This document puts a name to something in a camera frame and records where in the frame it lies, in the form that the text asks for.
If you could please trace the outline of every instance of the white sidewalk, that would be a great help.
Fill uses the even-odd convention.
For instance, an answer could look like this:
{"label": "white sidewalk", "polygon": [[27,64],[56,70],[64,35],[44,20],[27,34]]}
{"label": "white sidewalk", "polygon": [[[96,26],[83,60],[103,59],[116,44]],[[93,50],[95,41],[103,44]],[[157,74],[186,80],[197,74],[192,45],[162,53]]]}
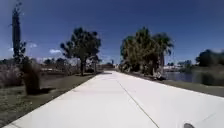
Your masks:
{"label": "white sidewalk", "polygon": [[224,128],[224,98],[106,72],[4,128]]}

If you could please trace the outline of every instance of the concrete path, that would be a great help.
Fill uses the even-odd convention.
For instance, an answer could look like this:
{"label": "concrete path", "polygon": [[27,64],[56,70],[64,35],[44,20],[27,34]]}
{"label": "concrete path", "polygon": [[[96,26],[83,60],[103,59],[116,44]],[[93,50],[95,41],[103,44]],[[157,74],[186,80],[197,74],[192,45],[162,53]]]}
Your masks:
{"label": "concrete path", "polygon": [[4,128],[223,128],[223,119],[224,98],[108,71]]}

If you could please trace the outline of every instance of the water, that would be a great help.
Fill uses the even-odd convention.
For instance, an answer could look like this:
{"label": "water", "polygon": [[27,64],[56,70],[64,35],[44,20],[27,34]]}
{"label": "water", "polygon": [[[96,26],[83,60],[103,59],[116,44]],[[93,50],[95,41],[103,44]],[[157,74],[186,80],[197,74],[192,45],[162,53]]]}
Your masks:
{"label": "water", "polygon": [[168,80],[200,83],[210,86],[224,86],[224,78],[217,78],[206,73],[165,72],[164,76]]}

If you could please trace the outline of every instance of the bush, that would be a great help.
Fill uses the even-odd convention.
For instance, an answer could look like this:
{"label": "bush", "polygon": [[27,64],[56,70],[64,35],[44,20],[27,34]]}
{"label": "bush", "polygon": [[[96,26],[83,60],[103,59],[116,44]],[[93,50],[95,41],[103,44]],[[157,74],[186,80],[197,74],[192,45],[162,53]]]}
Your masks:
{"label": "bush", "polygon": [[26,93],[28,95],[38,94],[40,91],[40,78],[38,68],[35,68],[34,64],[25,57],[22,62],[22,69],[24,73],[24,83],[26,86]]}
{"label": "bush", "polygon": [[20,77],[19,69],[11,66],[8,70],[1,72],[0,81],[3,87],[21,86],[22,79]]}

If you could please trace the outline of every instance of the grass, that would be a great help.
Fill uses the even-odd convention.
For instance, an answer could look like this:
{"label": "grass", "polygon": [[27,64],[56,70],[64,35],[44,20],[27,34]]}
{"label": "grass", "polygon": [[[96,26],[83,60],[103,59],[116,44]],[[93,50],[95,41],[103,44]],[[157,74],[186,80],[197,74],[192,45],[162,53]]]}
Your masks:
{"label": "grass", "polygon": [[30,111],[79,86],[94,75],[68,76],[43,80],[42,88],[54,88],[42,95],[26,96],[25,87],[0,89],[0,127],[22,117]]}
{"label": "grass", "polygon": [[149,76],[143,76],[140,73],[125,73],[128,75],[132,75],[135,77],[139,77],[142,79],[166,84],[169,86],[177,87],[177,88],[182,88],[182,89],[187,89],[195,92],[201,92],[209,95],[214,95],[214,96],[219,96],[219,97],[224,97],[224,87],[222,86],[206,86],[204,84],[197,84],[197,83],[188,83],[188,82],[182,82],[182,81],[172,81],[172,80],[163,80],[163,81],[157,81]]}

